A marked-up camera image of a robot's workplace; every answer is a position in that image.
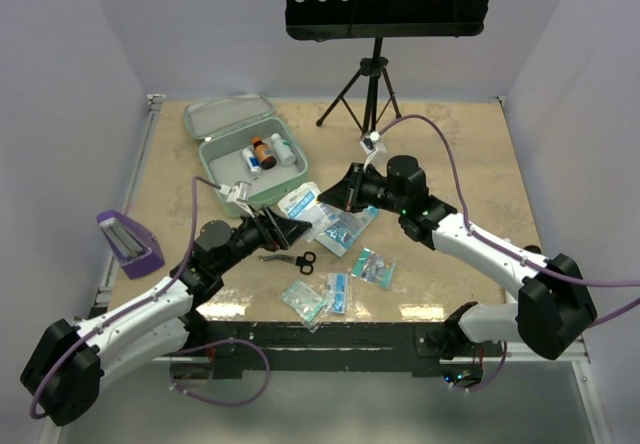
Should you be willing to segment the light blue foil pouch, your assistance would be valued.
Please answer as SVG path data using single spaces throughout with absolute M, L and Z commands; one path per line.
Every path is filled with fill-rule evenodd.
M 364 230 L 378 217 L 380 210 L 368 206 L 359 213 L 340 212 L 333 222 L 315 240 L 337 257 L 350 250 Z

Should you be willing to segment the white gauze dressing packet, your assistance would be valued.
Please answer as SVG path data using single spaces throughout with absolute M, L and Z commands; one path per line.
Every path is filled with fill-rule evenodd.
M 277 202 L 279 210 L 288 218 L 311 224 L 303 239 L 310 243 L 324 232 L 334 215 L 329 207 L 318 201 L 320 189 L 315 182 L 305 182 Z

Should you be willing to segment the white plastic bottle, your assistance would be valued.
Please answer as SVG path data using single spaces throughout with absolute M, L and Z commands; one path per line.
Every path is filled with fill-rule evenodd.
M 290 143 L 283 139 L 279 133 L 271 135 L 272 148 L 279 162 L 284 166 L 291 166 L 296 162 L 296 156 Z

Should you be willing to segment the white blue bandage roll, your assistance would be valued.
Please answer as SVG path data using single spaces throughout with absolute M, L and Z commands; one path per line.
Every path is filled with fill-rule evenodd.
M 253 151 L 249 148 L 245 148 L 241 151 L 241 155 L 245 164 L 247 165 L 249 173 L 252 176 L 259 175 L 262 171 L 262 168 Z

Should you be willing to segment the mint green medicine case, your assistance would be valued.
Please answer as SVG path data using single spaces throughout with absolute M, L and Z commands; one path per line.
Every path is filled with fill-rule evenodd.
M 210 181 L 248 183 L 247 201 L 254 208 L 276 204 L 309 180 L 303 149 L 260 94 L 196 102 L 183 119 L 188 134 L 201 141 L 199 157 Z

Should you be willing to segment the brown bottle orange cap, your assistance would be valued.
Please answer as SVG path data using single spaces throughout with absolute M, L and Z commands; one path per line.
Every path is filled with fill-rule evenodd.
M 272 169 L 277 165 L 277 159 L 273 155 L 270 147 L 259 137 L 252 138 L 254 154 L 264 170 Z

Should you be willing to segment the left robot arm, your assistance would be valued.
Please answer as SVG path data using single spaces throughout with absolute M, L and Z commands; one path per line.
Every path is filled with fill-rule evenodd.
M 262 208 L 237 227 L 213 220 L 191 227 L 183 260 L 138 297 L 80 324 L 59 319 L 41 335 L 21 375 L 33 419 L 59 427 L 84 414 L 117 374 L 163 354 L 200 354 L 207 332 L 197 309 L 224 285 L 223 276 L 259 249 L 287 250 L 310 223 Z

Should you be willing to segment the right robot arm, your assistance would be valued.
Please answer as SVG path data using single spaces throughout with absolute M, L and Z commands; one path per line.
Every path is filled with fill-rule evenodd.
M 391 158 L 385 173 L 354 163 L 318 199 L 350 213 L 373 206 L 396 214 L 412 241 L 462 261 L 513 297 L 510 304 L 469 302 L 451 314 L 439 337 L 446 358 L 466 357 L 481 343 L 502 341 L 524 343 L 555 360 L 597 319 L 573 259 L 519 248 L 467 222 L 430 192 L 414 157 Z

